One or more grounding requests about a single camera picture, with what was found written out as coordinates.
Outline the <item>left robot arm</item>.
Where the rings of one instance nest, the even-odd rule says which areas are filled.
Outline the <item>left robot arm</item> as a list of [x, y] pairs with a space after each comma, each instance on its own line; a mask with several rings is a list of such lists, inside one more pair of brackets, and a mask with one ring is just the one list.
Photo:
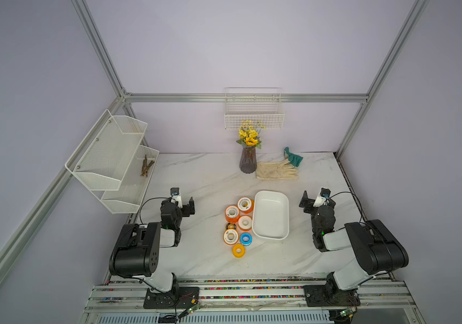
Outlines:
[[180, 196], [165, 198], [160, 207], [161, 221], [123, 225], [109, 259], [111, 275], [136, 279], [155, 293], [174, 293], [175, 274], [159, 268], [161, 248], [174, 248], [181, 242], [181, 223], [195, 214], [192, 198], [186, 205]]

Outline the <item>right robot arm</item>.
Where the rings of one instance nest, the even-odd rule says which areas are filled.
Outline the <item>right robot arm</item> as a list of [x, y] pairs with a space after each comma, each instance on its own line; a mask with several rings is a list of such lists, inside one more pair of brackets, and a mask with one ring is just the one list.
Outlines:
[[390, 273], [409, 264], [406, 249], [380, 220], [350, 222], [336, 229], [336, 202], [329, 189], [322, 188], [315, 199], [309, 198], [305, 191], [299, 206], [311, 216], [317, 250], [333, 252], [352, 248], [355, 255], [346, 266], [327, 275], [323, 287], [326, 296], [352, 292], [377, 274]]

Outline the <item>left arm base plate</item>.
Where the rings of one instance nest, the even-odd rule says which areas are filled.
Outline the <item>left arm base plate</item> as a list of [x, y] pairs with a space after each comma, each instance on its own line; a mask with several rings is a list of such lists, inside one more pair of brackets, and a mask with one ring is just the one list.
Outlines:
[[148, 291], [144, 299], [143, 308], [151, 309], [189, 309], [198, 303], [200, 288], [179, 287], [169, 292]]

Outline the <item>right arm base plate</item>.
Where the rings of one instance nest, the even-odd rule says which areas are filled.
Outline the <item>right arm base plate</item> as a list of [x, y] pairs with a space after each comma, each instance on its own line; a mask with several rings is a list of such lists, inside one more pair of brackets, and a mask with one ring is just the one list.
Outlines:
[[361, 305], [357, 290], [344, 291], [326, 284], [303, 286], [303, 291], [308, 307]]

